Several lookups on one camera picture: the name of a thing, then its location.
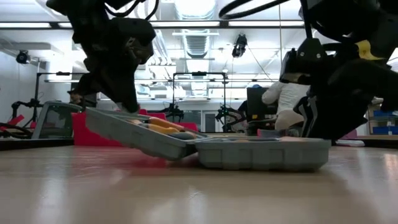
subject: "orange tool handle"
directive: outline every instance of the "orange tool handle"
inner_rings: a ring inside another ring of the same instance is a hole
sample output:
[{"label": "orange tool handle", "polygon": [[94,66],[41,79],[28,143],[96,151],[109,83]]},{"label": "orange tool handle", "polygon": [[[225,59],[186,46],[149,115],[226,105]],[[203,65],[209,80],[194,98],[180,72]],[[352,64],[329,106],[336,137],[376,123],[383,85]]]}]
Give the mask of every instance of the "orange tool handle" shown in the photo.
[{"label": "orange tool handle", "polygon": [[184,130],[183,126],[171,123],[169,121],[165,121],[165,120],[160,119],[160,118],[149,118],[148,119],[148,123],[149,124],[155,124],[155,125],[161,126],[163,128],[175,128],[175,129],[177,129],[179,131]]},{"label": "orange tool handle", "polygon": [[179,133],[180,131],[175,129],[175,128],[164,128],[156,124],[140,124],[140,126],[143,126],[145,128],[151,129],[153,131],[156,131],[158,133],[162,134],[174,134],[174,133]]}]

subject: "computer monitor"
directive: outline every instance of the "computer monitor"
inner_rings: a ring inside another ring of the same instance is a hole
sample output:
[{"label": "computer monitor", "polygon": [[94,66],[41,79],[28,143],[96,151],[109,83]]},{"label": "computer monitor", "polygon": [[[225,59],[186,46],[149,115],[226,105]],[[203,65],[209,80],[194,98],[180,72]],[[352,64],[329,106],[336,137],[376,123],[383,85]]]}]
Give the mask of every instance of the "computer monitor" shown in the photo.
[{"label": "computer monitor", "polygon": [[249,115],[273,115],[278,110],[277,101],[271,105],[262,102],[263,94],[268,88],[247,88],[248,92],[248,114]]}]

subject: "gray plastic bin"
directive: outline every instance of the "gray plastic bin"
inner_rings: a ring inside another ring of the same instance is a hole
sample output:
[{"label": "gray plastic bin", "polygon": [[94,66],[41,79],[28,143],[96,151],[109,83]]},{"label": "gray plastic bin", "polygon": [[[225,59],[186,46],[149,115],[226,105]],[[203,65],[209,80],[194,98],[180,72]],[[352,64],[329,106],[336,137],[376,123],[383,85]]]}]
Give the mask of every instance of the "gray plastic bin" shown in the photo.
[{"label": "gray plastic bin", "polygon": [[331,142],[322,139],[210,139],[196,142],[207,168],[239,170],[317,170],[328,162]]},{"label": "gray plastic bin", "polygon": [[199,161],[208,168],[226,170],[317,170],[328,162],[331,142],[322,139],[281,141],[279,138],[208,138],[183,141],[132,124],[128,119],[150,117],[112,111],[86,109],[86,126],[99,135],[140,149],[150,156],[171,161],[198,152]]},{"label": "gray plastic bin", "polygon": [[[183,141],[132,124],[127,119],[148,119],[148,116],[116,114],[110,111],[86,109],[87,128],[100,136],[120,142],[123,146],[140,149],[143,153],[178,160],[196,152],[193,141]],[[205,138],[197,133],[198,138]]]}]

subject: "blue box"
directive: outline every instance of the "blue box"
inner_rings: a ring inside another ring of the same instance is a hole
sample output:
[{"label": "blue box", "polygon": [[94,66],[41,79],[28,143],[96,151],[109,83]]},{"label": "blue box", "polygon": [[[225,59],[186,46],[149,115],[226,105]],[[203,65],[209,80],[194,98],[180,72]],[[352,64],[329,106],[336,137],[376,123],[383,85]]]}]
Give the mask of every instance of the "blue box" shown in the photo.
[{"label": "blue box", "polygon": [[373,116],[377,116],[377,117],[380,117],[380,116],[394,116],[394,115],[392,115],[392,112],[393,111],[383,112],[381,110],[377,110],[377,111],[373,111]]},{"label": "blue box", "polygon": [[391,126],[391,127],[373,127],[373,134],[388,134],[389,130],[392,134],[398,134],[398,127]]}]

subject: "pink object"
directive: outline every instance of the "pink object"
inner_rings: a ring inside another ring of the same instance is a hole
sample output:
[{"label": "pink object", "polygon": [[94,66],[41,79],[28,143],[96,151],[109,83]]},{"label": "pink object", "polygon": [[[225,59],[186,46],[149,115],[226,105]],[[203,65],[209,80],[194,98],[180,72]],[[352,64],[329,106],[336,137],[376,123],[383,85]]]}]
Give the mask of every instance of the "pink object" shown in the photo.
[{"label": "pink object", "polygon": [[117,141],[101,137],[86,127],[85,113],[72,113],[73,138],[76,146],[116,146],[122,147]]},{"label": "pink object", "polygon": [[354,129],[352,132],[346,134],[344,137],[342,137],[341,139],[357,139],[358,138],[358,134],[356,132],[356,129]]},{"label": "pink object", "polygon": [[[10,121],[8,121],[7,124],[10,124],[10,125],[17,125],[17,124],[20,123],[24,118],[25,118],[25,117],[24,117],[23,115],[19,115],[18,117],[14,118],[14,119],[12,119],[12,120],[10,120]],[[7,128],[6,128],[6,127],[0,127],[0,130],[1,130],[1,131],[5,130],[5,129],[7,129]]]},{"label": "pink object", "polygon": [[198,131],[198,126],[194,122],[182,122],[182,123],[176,123],[184,128],[191,129],[192,131]]},{"label": "pink object", "polygon": [[163,120],[166,120],[166,114],[165,113],[149,113],[148,116],[152,116],[155,118],[160,118]]}]

